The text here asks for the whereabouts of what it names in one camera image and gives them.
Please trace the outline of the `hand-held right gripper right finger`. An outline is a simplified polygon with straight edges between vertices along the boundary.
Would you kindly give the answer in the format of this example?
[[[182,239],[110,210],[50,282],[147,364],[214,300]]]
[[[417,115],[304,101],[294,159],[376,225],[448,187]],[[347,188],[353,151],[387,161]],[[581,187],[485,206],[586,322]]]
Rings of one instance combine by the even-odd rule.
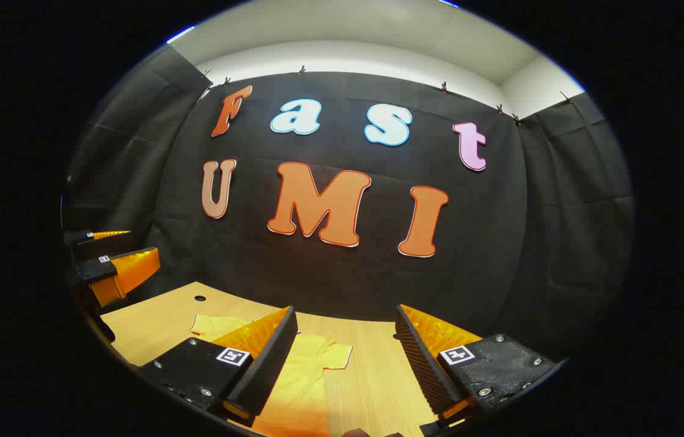
[[[481,337],[408,305],[397,306],[395,330],[437,417],[421,426],[425,435],[458,422],[493,421],[567,365],[567,359],[549,359],[507,334]]]

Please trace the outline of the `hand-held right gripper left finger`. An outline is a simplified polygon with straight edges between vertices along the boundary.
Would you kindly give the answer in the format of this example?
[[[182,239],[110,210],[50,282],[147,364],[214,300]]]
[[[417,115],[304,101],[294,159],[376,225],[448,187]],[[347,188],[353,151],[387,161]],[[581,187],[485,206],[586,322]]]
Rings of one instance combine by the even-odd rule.
[[[297,333],[289,305],[213,340],[186,338],[138,371],[197,409],[249,427],[262,414]]]

